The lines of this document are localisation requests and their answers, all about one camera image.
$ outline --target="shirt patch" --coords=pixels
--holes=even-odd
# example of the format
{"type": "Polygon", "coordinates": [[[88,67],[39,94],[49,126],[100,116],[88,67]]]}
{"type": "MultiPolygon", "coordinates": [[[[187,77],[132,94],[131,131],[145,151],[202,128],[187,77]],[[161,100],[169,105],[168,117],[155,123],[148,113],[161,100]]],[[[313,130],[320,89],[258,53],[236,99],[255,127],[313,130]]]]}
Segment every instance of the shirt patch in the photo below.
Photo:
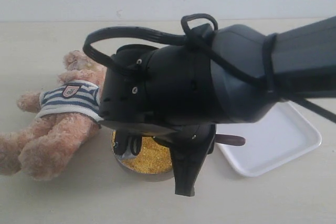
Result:
{"type": "Polygon", "coordinates": [[[67,85],[62,93],[65,98],[73,97],[79,90],[80,86],[67,85]]]}

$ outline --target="glitter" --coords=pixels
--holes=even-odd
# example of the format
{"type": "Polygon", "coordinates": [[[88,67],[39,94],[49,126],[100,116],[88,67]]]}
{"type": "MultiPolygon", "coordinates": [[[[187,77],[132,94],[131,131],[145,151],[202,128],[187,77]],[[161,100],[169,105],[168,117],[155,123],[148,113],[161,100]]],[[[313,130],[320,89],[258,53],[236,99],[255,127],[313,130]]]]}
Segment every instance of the glitter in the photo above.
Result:
{"type": "Polygon", "coordinates": [[[151,137],[142,138],[139,155],[133,159],[124,159],[121,163],[128,169],[143,174],[160,174],[172,170],[170,151],[167,147],[159,145],[151,137]]]}

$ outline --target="teddy bear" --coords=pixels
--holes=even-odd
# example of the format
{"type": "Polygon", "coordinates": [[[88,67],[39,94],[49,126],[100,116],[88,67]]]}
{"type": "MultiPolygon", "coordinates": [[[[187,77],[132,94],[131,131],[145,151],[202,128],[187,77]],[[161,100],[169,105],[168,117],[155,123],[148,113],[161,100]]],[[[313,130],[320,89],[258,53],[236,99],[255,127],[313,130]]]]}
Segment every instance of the teddy bear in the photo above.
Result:
{"type": "Polygon", "coordinates": [[[64,56],[60,86],[26,92],[17,100],[22,111],[36,113],[18,132],[0,134],[0,175],[20,170],[34,180],[51,180],[66,168],[78,148],[101,128],[98,115],[106,67],[82,51],[64,56]]]}

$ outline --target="striped shirt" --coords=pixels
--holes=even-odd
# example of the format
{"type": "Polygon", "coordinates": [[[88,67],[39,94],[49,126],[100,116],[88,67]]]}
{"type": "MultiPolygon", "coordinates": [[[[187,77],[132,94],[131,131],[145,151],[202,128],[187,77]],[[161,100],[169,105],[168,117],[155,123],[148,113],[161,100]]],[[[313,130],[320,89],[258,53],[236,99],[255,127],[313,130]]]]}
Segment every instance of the striped shirt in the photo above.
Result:
{"type": "Polygon", "coordinates": [[[88,81],[71,81],[52,91],[41,92],[39,102],[41,110],[36,115],[37,118],[55,113],[77,112],[97,123],[102,120],[98,115],[99,87],[88,81]]]}

